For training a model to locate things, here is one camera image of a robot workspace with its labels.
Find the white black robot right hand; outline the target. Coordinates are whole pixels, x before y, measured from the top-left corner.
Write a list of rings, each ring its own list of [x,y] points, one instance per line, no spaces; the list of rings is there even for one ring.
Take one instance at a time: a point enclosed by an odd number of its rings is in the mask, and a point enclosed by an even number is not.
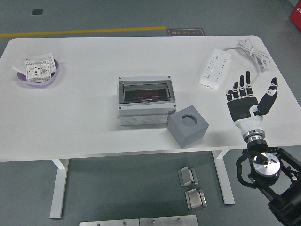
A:
[[[251,137],[265,138],[261,126],[263,116],[272,108],[278,95],[277,78],[271,80],[270,87],[260,101],[253,95],[251,74],[241,75],[233,88],[226,92],[227,106],[231,118],[240,131],[245,142]]]

